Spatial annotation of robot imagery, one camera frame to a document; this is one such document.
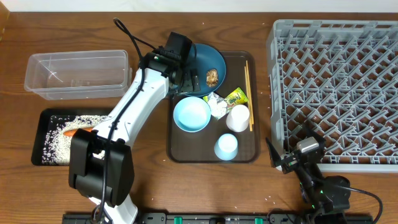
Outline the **pile of white rice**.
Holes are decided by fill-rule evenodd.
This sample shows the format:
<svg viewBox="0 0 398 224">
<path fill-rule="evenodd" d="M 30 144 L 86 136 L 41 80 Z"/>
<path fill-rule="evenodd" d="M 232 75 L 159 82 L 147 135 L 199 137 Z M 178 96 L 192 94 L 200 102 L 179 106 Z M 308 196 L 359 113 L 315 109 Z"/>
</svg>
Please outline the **pile of white rice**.
<svg viewBox="0 0 398 224">
<path fill-rule="evenodd" d="M 52 115 L 45 133 L 41 163 L 46 166 L 68 166 L 72 134 L 79 128 L 92 128 L 102 122 L 105 116 L 100 115 Z"/>
</svg>

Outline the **light blue bowl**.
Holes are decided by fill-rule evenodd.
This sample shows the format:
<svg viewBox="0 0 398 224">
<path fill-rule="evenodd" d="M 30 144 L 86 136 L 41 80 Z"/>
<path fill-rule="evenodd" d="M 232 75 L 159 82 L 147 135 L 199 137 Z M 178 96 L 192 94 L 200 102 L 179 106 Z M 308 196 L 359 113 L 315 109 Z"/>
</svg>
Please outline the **light blue bowl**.
<svg viewBox="0 0 398 224">
<path fill-rule="evenodd" d="M 190 96 L 180 100 L 174 108 L 175 124 L 188 133 L 204 129 L 211 119 L 211 110 L 201 98 Z"/>
</svg>

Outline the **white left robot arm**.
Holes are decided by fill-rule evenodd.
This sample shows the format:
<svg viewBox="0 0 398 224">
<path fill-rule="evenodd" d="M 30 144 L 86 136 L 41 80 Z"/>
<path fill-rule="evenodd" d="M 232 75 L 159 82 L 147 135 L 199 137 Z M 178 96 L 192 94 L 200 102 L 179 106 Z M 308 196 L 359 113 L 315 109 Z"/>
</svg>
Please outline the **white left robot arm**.
<svg viewBox="0 0 398 224">
<path fill-rule="evenodd" d="M 99 203 L 92 223 L 133 223 L 137 208 L 130 190 L 134 182 L 131 148 L 146 119 L 168 94 L 182 88 L 199 90 L 197 78 L 186 77 L 191 50 L 184 35 L 171 32 L 164 47 L 140 57 L 139 69 L 121 101 L 91 131 L 78 129 L 70 146 L 69 185 Z"/>
</svg>

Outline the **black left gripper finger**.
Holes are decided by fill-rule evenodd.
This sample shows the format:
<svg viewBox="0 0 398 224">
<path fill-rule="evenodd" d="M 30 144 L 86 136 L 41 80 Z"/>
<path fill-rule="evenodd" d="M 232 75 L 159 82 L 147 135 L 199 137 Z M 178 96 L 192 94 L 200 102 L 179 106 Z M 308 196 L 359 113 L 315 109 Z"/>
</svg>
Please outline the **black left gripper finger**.
<svg viewBox="0 0 398 224">
<path fill-rule="evenodd" d="M 181 83 L 178 86 L 177 94 L 183 95 L 193 91 L 192 74 L 191 71 L 186 70 L 182 74 Z"/>
<path fill-rule="evenodd" d="M 192 78 L 192 89 L 193 89 L 192 92 L 198 92 L 201 90 L 201 88 L 200 88 L 200 80 L 198 77 L 197 69 L 191 69 L 190 73 Z"/>
</svg>

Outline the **dark blue plate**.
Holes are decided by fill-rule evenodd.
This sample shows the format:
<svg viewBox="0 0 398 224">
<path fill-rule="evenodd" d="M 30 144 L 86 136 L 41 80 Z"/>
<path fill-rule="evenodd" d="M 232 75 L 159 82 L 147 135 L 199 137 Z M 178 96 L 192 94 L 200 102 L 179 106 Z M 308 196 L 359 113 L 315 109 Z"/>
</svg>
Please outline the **dark blue plate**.
<svg viewBox="0 0 398 224">
<path fill-rule="evenodd" d="M 186 66 L 186 70 L 197 69 L 201 90 L 183 95 L 205 96 L 215 91 L 222 84 L 226 75 L 226 64 L 222 55 L 209 45 L 195 44 L 193 50 L 196 55 L 191 61 L 191 64 Z M 206 84 L 206 72 L 211 68 L 215 68 L 218 71 L 218 84 L 214 87 L 208 87 Z M 153 94 L 157 95 L 159 99 L 163 99 L 167 95 L 177 95 L 178 86 L 172 85 L 168 78 L 164 78 L 160 75 L 158 76 L 158 80 L 154 82 L 151 87 Z"/>
</svg>

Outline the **orange carrot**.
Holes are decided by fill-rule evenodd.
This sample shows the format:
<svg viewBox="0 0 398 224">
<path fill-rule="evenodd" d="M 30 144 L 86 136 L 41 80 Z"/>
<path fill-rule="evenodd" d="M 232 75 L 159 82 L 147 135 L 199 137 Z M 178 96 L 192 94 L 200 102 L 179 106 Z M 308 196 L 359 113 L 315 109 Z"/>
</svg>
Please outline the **orange carrot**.
<svg viewBox="0 0 398 224">
<path fill-rule="evenodd" d="M 83 129 L 83 130 L 85 130 L 85 131 L 88 131 L 88 132 L 91 132 L 91 130 L 93 129 L 93 127 L 86 127 L 86 128 L 81 128 L 81 129 Z M 69 130 L 69 131 L 65 131 L 65 132 L 63 133 L 63 135 L 64 135 L 64 136 L 67 136 L 67 137 L 72 137 L 77 131 L 78 131 L 78 129 L 72 129 L 72 130 Z"/>
</svg>

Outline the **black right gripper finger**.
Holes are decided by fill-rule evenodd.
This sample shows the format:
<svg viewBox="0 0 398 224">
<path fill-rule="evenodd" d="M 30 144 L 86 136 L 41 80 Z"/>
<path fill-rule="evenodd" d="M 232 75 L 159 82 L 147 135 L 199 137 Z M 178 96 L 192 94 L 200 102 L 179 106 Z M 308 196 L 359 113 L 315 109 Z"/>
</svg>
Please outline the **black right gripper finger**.
<svg viewBox="0 0 398 224">
<path fill-rule="evenodd" d="M 275 147 L 272 145 L 271 141 L 269 138 L 266 138 L 266 144 L 269 149 L 269 155 L 271 159 L 271 166 L 273 168 L 280 167 L 282 165 L 282 159 L 279 155 L 279 153 L 276 151 Z"/>
<path fill-rule="evenodd" d="M 312 130 L 307 124 L 304 124 L 302 126 L 302 129 L 305 131 L 306 136 L 309 137 L 314 137 L 319 146 L 326 146 L 326 140 L 322 136 L 320 136 L 317 132 Z"/>
</svg>

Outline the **brown food scrap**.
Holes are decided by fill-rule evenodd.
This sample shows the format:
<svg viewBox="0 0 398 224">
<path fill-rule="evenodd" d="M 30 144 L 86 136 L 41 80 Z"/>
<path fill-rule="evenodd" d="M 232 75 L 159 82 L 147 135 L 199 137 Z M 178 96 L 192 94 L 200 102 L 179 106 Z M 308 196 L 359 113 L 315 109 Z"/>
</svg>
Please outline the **brown food scrap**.
<svg viewBox="0 0 398 224">
<path fill-rule="evenodd" d="M 206 73 L 206 84 L 208 87 L 214 87 L 218 84 L 218 71 L 215 68 L 208 70 Z"/>
</svg>

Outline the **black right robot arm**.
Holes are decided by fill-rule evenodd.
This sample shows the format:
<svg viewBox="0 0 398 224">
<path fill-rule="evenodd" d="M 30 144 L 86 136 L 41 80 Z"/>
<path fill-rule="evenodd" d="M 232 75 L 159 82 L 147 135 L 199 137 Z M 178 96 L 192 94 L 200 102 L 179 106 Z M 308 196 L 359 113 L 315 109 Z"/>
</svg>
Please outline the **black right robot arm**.
<svg viewBox="0 0 398 224">
<path fill-rule="evenodd" d="M 306 138 L 284 157 L 266 139 L 272 167 L 280 167 L 284 174 L 294 172 L 297 175 L 302 197 L 313 207 L 304 215 L 307 223 L 347 223 L 345 210 L 350 208 L 350 182 L 339 175 L 323 176 L 318 163 L 325 155 L 326 140 L 307 126 L 302 129 Z"/>
</svg>

